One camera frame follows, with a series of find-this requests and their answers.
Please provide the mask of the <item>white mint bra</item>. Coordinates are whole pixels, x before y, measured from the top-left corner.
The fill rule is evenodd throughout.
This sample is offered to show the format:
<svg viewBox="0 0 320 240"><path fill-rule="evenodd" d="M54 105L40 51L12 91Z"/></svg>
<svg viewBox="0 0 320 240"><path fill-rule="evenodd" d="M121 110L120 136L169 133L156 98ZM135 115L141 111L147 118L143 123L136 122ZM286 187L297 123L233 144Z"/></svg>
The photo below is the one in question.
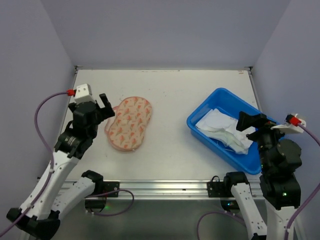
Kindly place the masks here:
<svg viewBox="0 0 320 240"><path fill-rule="evenodd" d="M232 134L228 132L214 132L212 137L216 140L221 141L226 147L230 147L236 153L244 151L244 147Z"/></svg>

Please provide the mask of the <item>floral mesh laundry bag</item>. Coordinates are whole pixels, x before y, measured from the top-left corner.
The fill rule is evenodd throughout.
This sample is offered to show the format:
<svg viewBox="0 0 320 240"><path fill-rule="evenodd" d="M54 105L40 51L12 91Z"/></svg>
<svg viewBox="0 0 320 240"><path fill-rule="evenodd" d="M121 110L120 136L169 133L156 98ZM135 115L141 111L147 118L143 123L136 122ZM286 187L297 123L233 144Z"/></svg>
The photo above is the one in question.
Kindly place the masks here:
<svg viewBox="0 0 320 240"><path fill-rule="evenodd" d="M115 118L104 128L108 142L116 150L135 151L142 145L146 129L152 118L151 103L143 97L131 96L112 109Z"/></svg>

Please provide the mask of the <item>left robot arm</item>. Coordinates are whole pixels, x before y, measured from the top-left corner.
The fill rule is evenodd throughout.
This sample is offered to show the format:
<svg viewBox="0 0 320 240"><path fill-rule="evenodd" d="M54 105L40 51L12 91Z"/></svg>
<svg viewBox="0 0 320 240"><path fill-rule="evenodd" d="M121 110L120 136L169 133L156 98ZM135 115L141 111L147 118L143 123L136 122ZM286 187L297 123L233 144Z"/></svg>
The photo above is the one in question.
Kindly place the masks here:
<svg viewBox="0 0 320 240"><path fill-rule="evenodd" d="M93 144L99 124L115 115L107 96L102 93L99 97L103 108L95 100L69 104L73 119L58 137L35 192L30 194L25 205L11 208L6 215L13 226L38 240L49 240L58 230L59 212L52 210L54 198L70 171Z"/></svg>

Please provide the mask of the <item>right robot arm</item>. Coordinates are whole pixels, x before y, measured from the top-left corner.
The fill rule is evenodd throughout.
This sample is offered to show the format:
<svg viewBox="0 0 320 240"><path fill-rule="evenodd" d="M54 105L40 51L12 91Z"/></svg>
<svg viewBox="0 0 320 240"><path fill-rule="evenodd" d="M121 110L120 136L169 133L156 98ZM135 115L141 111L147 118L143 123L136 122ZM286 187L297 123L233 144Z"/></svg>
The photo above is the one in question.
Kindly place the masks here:
<svg viewBox="0 0 320 240"><path fill-rule="evenodd" d="M261 164L259 185L265 199L267 221L262 219L243 172L227 173L223 184L239 206L250 240L289 240L293 237L287 224L301 204L301 187L294 172L302 165L302 150L284 136L302 133L299 125L304 122L292 114L287 115L285 121L285 124L277 124L263 113L239 113L236 130L256 129L247 138L257 143Z"/></svg>

